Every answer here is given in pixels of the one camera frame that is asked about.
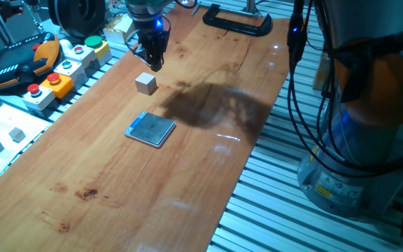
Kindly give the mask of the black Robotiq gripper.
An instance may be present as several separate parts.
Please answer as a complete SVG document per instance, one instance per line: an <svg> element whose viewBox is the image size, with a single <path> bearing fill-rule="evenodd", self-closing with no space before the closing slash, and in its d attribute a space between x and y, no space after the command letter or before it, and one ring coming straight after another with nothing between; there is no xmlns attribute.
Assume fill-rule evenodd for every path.
<svg viewBox="0 0 403 252"><path fill-rule="evenodd" d="M134 18L134 35L137 38L135 50L151 69L158 72L164 65L171 23L163 15Z"/></svg>

